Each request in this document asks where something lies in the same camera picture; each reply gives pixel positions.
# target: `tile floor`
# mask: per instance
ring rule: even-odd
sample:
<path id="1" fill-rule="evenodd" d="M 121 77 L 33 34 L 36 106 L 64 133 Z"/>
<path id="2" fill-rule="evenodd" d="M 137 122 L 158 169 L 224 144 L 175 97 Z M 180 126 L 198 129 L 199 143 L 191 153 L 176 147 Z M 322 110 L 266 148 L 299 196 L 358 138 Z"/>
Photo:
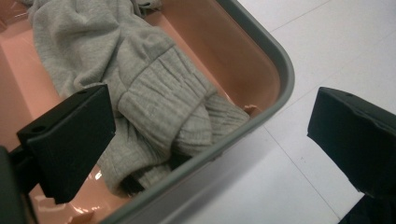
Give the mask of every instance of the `tile floor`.
<path id="1" fill-rule="evenodd" d="M 338 223 L 362 194 L 306 137 L 308 121 L 320 86 L 351 92 L 396 114 L 396 1 L 239 2 L 289 54 L 293 95 L 220 158 L 231 160 L 244 148 L 254 164 L 215 198 L 186 205 L 165 222 Z"/>

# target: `white floor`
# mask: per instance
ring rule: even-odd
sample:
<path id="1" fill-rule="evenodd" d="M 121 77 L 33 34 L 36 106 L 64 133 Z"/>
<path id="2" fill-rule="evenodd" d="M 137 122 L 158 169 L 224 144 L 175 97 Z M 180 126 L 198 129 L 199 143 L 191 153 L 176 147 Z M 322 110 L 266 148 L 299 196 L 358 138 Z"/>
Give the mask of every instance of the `white floor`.
<path id="1" fill-rule="evenodd" d="M 241 165 L 235 158 L 243 149 L 254 162 L 233 180 L 222 180 L 227 184 L 221 192 L 202 193 L 200 202 L 187 203 L 189 208 L 165 222 L 338 223 L 362 194 L 306 136 L 308 121 L 320 86 L 348 91 L 396 114 L 396 1 L 239 2 L 291 57 L 294 93 L 220 158 Z"/>

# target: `white surface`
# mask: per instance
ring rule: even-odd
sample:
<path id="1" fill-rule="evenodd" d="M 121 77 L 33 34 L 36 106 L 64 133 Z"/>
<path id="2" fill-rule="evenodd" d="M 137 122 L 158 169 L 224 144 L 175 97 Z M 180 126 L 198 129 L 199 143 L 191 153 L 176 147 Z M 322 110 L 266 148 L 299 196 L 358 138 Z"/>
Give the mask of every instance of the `white surface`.
<path id="1" fill-rule="evenodd" d="M 255 164 L 215 198 L 200 194 L 200 203 L 186 203 L 164 222 L 337 223 L 362 195 L 306 137 L 308 121 L 319 86 L 396 113 L 396 1 L 239 2 L 290 55 L 295 91 L 248 145 L 223 158 L 254 151 Z"/>

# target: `gray knit fabric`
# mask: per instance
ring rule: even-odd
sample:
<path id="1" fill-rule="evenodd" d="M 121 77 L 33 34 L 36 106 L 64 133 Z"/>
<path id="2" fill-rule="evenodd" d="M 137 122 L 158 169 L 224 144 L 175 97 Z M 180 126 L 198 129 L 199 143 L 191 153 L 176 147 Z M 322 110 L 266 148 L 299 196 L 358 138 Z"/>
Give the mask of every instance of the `gray knit fabric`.
<path id="1" fill-rule="evenodd" d="M 170 173 L 172 150 L 194 156 L 248 120 L 130 0 L 35 0 L 29 12 L 62 97 L 108 85 L 117 132 L 98 165 L 117 195 L 126 176 L 148 188 Z"/>

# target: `gray sweater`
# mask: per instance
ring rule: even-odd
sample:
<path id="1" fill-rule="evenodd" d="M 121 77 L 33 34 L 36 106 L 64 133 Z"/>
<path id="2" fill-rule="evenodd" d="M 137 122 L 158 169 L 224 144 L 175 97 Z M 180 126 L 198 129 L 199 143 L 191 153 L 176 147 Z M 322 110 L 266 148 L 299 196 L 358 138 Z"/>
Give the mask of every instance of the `gray sweater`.
<path id="1" fill-rule="evenodd" d="M 117 132 L 98 165 L 120 196 L 125 177 L 148 188 L 169 174 L 172 152 L 194 156 L 248 120 L 134 6 L 35 0 L 29 10 L 36 50 L 62 97 L 108 85 Z"/>

